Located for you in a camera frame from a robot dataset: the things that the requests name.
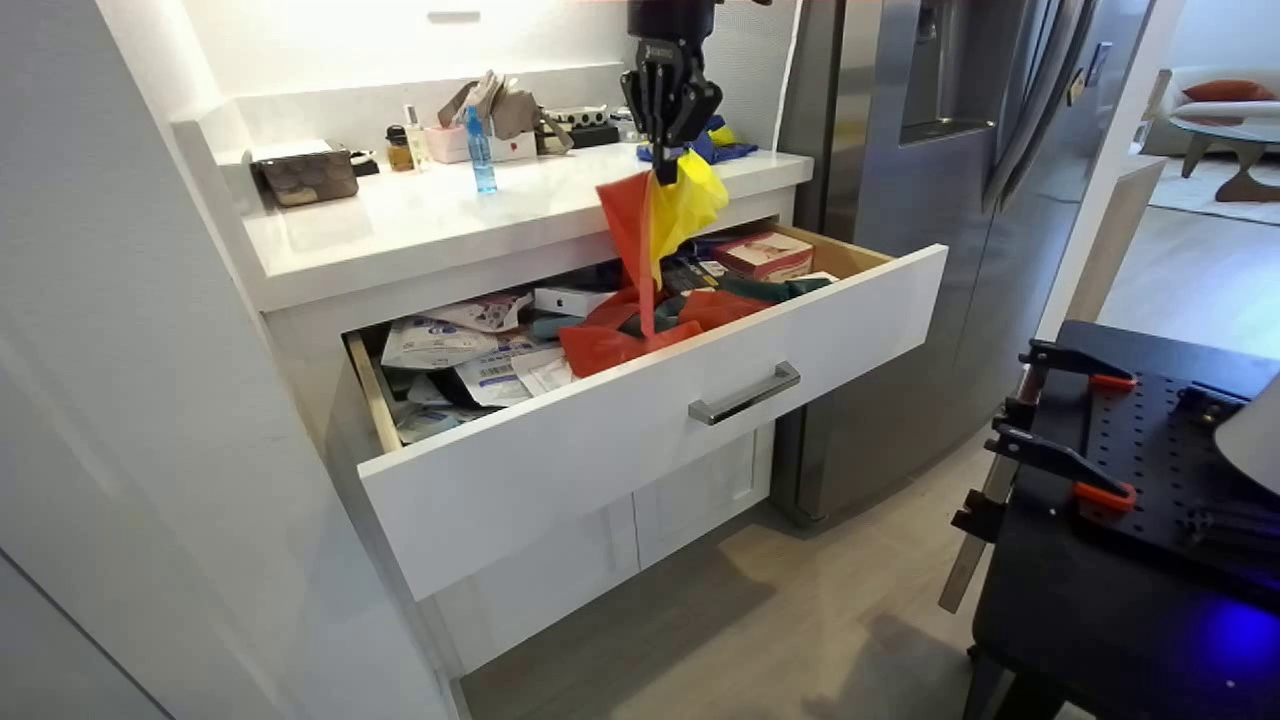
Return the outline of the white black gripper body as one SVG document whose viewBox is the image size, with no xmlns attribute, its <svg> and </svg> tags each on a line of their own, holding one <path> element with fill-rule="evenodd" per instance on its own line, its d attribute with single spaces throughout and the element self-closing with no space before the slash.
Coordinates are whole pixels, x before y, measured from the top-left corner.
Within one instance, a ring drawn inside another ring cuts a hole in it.
<svg viewBox="0 0 1280 720">
<path fill-rule="evenodd" d="M 718 0 L 626 0 L 626 35 L 634 41 L 626 81 L 670 74 L 689 85 L 711 35 L 716 6 Z"/>
</svg>

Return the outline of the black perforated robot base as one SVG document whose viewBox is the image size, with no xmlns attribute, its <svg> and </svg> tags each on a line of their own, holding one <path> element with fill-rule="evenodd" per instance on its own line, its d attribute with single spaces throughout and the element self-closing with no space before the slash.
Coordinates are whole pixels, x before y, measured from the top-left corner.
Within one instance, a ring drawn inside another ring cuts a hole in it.
<svg viewBox="0 0 1280 720">
<path fill-rule="evenodd" d="M 957 525 L 993 547 L 965 720 L 1053 720 L 1067 705 L 1097 720 L 1280 720 L 1277 497 L 1210 446 L 1277 367 L 1104 325 L 1067 325 L 1053 343 L 1134 388 L 1053 374 L 995 420 L 1075 448 L 1140 501 L 1098 514 L 1004 458 L 1010 493 L 965 501 Z"/>
</svg>

